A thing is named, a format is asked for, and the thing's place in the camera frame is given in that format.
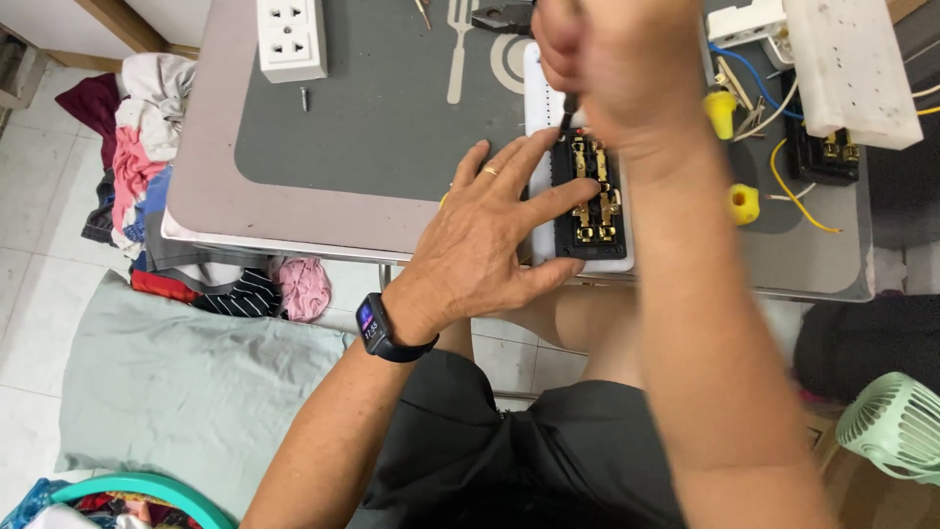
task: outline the red cloth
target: red cloth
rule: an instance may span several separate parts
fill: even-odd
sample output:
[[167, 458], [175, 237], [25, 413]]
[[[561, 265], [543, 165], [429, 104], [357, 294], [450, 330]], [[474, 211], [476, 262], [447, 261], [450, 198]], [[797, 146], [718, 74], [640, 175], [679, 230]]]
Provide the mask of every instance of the red cloth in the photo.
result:
[[149, 272], [141, 272], [140, 270], [131, 272], [131, 286], [137, 292], [168, 297], [183, 303], [190, 303], [199, 297], [199, 293], [190, 290], [182, 281], [150, 274]]
[[115, 112], [120, 106], [118, 81], [113, 73], [88, 77], [71, 90], [60, 93], [55, 102], [88, 128], [102, 135], [102, 163], [108, 170], [114, 164], [118, 138]]

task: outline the left hand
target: left hand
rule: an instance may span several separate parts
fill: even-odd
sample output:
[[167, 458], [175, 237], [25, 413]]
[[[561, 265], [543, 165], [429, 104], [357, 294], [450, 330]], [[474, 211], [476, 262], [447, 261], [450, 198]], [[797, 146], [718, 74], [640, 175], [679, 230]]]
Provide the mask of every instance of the left hand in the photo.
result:
[[[557, 135], [552, 128], [519, 137], [479, 172], [490, 149], [486, 140], [463, 158], [415, 256], [383, 293], [397, 341], [424, 344], [458, 319], [521, 307], [581, 273], [580, 259], [558, 257], [523, 269], [516, 255], [533, 228], [600, 190], [593, 179], [576, 179], [519, 200]], [[396, 313], [408, 313], [408, 323]]]

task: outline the pillow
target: pillow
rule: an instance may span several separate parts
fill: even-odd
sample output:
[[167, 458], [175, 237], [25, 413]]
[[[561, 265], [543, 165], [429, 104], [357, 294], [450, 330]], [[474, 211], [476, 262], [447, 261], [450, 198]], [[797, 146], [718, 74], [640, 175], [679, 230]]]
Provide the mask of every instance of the pillow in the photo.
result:
[[109, 271], [72, 340], [55, 471], [166, 475], [240, 520], [297, 410], [352, 341], [205, 313]]

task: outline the portable fan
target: portable fan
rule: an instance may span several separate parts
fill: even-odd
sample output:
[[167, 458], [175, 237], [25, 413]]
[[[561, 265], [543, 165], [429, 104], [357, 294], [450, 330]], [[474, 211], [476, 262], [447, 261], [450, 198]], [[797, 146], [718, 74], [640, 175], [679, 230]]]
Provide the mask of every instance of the portable fan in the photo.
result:
[[838, 420], [836, 436], [888, 475], [940, 485], [940, 397], [904, 373], [871, 382]]

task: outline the watch face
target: watch face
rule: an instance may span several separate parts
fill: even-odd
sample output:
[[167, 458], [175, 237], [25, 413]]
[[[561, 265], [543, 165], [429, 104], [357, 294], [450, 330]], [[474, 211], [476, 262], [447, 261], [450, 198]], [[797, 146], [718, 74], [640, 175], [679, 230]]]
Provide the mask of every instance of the watch face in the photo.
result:
[[356, 311], [355, 319], [359, 324], [362, 339], [366, 343], [366, 349], [368, 349], [376, 338], [380, 338], [384, 334], [384, 329], [379, 325], [379, 320], [373, 313], [372, 305], [368, 300]]

